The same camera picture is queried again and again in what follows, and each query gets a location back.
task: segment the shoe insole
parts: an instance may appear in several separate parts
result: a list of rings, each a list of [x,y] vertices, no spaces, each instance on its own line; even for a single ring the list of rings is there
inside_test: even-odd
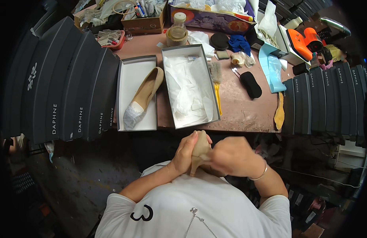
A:
[[[141,85],[133,99],[133,101],[137,102],[144,109],[144,111],[147,109],[148,104],[153,97],[152,92],[155,86],[156,76],[157,70],[154,70],[148,76],[148,79],[145,81],[145,83]]]

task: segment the woman's right hand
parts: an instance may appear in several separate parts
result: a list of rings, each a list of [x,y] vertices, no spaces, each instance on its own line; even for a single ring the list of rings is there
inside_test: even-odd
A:
[[[245,137],[227,137],[207,154],[213,169],[237,177],[258,178],[265,170],[265,161],[255,154]]]

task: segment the woman's hand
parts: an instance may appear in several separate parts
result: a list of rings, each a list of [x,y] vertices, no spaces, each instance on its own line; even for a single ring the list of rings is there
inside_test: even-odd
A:
[[[253,152],[245,137],[227,137],[207,156],[213,169],[232,176],[255,179],[265,170],[264,159]]]
[[[189,136],[183,138],[178,146],[176,155],[167,167],[175,173],[181,175],[186,173],[191,166],[191,153],[198,140],[198,132],[194,131]],[[207,135],[207,141],[212,144],[212,140]]]

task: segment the label sticker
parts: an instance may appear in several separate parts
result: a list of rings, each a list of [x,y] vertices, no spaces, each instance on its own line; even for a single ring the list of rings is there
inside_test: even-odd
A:
[[[306,218],[305,223],[310,222],[313,219],[313,217],[315,217],[315,212],[310,213],[310,215],[308,216],[308,218]]]
[[[295,204],[297,206],[300,205],[300,202],[301,202],[301,200],[302,200],[303,197],[304,197],[304,195],[302,195],[301,193],[298,195],[297,200],[295,202]]]
[[[288,199],[290,200],[293,196],[293,190],[289,190]]]
[[[195,60],[196,58],[198,58],[198,56],[191,56],[191,55],[190,55],[190,56],[188,56],[187,58],[188,58],[189,60]]]
[[[158,42],[157,46],[158,46],[158,47],[160,47],[161,49],[164,49],[164,48],[166,48],[166,47],[167,47],[166,45],[164,45],[164,44],[163,44],[163,43],[161,43],[161,42]]]

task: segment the black sponge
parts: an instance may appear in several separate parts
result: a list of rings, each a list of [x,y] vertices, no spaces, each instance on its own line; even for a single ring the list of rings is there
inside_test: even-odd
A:
[[[240,75],[240,82],[246,88],[248,96],[250,98],[259,98],[262,95],[262,89],[257,84],[255,77],[251,72],[245,72]]]

